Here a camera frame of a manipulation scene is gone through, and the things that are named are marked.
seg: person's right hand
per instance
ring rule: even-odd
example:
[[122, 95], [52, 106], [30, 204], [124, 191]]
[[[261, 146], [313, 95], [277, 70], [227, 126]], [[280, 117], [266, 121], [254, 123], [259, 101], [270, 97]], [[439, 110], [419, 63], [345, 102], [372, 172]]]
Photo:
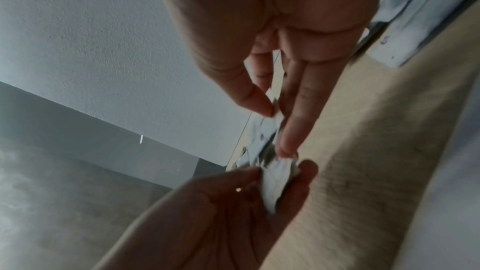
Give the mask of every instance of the person's right hand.
[[[312, 130], [379, 0], [165, 0], [195, 63], [238, 105], [273, 113], [272, 51], [285, 71], [287, 122], [276, 152], [292, 156]], [[251, 78], [244, 66], [250, 63]]]

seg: human hand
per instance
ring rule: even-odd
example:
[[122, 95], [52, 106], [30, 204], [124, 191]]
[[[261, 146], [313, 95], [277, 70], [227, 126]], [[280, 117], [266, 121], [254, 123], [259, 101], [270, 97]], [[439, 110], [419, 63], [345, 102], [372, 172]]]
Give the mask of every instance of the human hand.
[[[379, 0], [165, 0], [196, 65], [238, 105], [266, 117], [272, 51], [285, 71], [287, 118], [276, 145], [292, 156], [312, 130]], [[251, 77], [244, 66], [248, 58]]]
[[265, 210], [255, 185], [259, 168], [190, 181], [134, 221], [96, 269], [259, 269], [302, 208], [318, 172], [309, 160], [299, 168], [276, 214]]

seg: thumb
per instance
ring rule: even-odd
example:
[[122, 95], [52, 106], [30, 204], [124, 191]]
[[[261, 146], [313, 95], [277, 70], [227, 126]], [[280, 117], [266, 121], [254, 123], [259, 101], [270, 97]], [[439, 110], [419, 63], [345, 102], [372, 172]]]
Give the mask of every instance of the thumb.
[[252, 82], [243, 62], [233, 68], [200, 69], [240, 107], [265, 117], [273, 115], [270, 99]]
[[199, 179], [198, 186], [211, 198], [217, 198], [238, 188], [244, 188], [258, 181], [259, 167], [244, 167], [219, 175]]

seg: light wood grain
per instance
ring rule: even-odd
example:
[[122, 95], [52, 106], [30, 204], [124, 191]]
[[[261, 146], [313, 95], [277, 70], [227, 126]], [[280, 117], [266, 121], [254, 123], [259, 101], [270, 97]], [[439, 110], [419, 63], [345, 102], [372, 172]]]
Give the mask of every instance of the light wood grain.
[[401, 69], [347, 67], [299, 150], [320, 165], [311, 196], [263, 268], [389, 269], [479, 68], [480, 1]]

